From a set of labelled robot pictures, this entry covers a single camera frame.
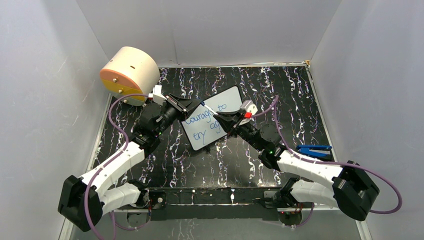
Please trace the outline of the blue and white marker pen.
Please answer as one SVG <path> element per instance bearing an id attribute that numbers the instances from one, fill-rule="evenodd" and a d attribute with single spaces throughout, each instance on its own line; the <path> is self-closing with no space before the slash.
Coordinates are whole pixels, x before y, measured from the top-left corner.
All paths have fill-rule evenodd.
<path id="1" fill-rule="evenodd" d="M 200 105 L 196 109 L 196 113 L 202 117 L 210 117 L 213 115 L 217 115 L 218 113 L 214 111 L 210 106 L 208 106 L 205 101 L 201 101 Z"/>

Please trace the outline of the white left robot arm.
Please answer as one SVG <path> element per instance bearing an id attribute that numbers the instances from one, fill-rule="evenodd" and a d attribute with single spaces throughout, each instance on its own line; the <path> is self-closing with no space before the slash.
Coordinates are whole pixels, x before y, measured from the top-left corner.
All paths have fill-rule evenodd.
<path id="1" fill-rule="evenodd" d="M 148 158 L 160 144 L 160 136 L 180 122 L 194 150 L 222 138 L 213 133 L 214 112 L 238 110 L 240 93 L 232 88 L 205 100 L 186 99 L 172 94 L 151 93 L 142 106 L 139 122 L 124 144 L 104 162 L 81 176 L 71 175 L 63 183 L 57 210 L 80 230 L 94 230 L 100 219 L 126 205 L 152 207 L 156 199 L 146 186 L 133 179 L 119 187 L 113 184 L 128 170 Z"/>

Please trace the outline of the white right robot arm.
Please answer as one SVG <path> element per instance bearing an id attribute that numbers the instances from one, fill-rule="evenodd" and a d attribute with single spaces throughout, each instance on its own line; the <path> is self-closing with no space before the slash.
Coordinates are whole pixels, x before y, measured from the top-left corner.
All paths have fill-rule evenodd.
<path id="1" fill-rule="evenodd" d="M 290 179 L 280 190 L 288 207 L 311 202 L 340 209 L 348 217 L 364 221 L 380 193 L 379 188 L 359 164 L 349 161 L 339 166 L 299 153 L 282 145 L 275 126 L 256 128 L 245 114 L 230 113 L 228 133 L 237 135 L 259 152 L 264 166 L 299 178 Z"/>

